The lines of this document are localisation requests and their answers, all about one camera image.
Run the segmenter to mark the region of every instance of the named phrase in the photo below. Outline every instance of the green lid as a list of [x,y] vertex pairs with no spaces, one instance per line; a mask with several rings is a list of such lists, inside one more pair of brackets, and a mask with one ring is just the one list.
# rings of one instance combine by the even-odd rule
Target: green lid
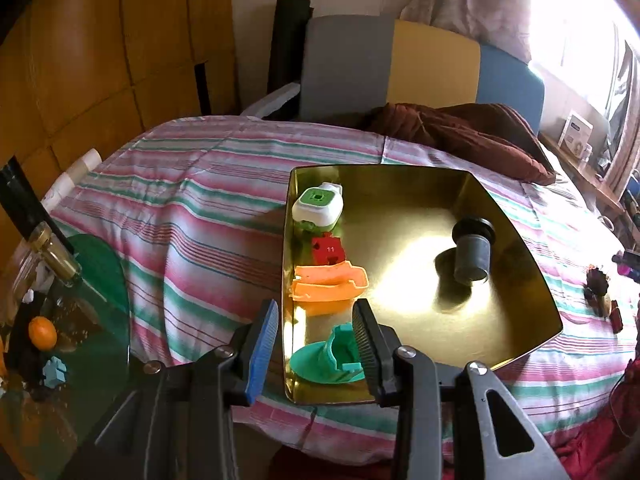
[[330,189],[321,189],[319,187],[310,187],[300,197],[300,202],[305,205],[315,207],[324,207],[334,199],[335,193]]

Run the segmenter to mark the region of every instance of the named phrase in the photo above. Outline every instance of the black cylinder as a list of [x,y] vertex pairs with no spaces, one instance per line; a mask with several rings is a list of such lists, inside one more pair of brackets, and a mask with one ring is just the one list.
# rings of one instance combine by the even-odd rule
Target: black cylinder
[[471,285],[489,277],[494,227],[484,218],[463,218],[453,226],[456,265],[453,277],[462,285]]
[[306,22],[311,19],[312,13],[310,0],[276,1],[267,92],[300,80]]
[[18,160],[12,156],[0,170],[0,205],[20,234],[28,240],[40,222],[46,222],[71,254],[74,247],[38,200]]

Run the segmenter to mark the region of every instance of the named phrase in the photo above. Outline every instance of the blue gripper pad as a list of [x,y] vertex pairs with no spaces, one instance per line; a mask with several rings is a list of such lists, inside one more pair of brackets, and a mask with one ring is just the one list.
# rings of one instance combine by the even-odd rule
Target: blue gripper pad
[[262,392],[277,333],[278,304],[274,300],[265,300],[245,342],[245,345],[253,346],[248,363],[249,377],[244,389],[249,404],[253,404]]

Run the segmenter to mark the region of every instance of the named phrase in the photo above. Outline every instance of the window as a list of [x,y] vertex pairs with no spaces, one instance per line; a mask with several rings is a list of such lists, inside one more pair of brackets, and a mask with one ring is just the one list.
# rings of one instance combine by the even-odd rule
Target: window
[[620,40],[613,0],[531,0],[532,60],[563,80],[605,117]]

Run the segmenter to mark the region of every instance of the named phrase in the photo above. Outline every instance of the teal toy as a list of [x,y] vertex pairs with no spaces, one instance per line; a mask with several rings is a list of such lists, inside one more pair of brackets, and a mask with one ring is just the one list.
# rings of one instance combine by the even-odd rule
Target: teal toy
[[313,383],[343,384],[364,379],[351,323],[334,326],[326,341],[311,343],[294,352],[289,366]]

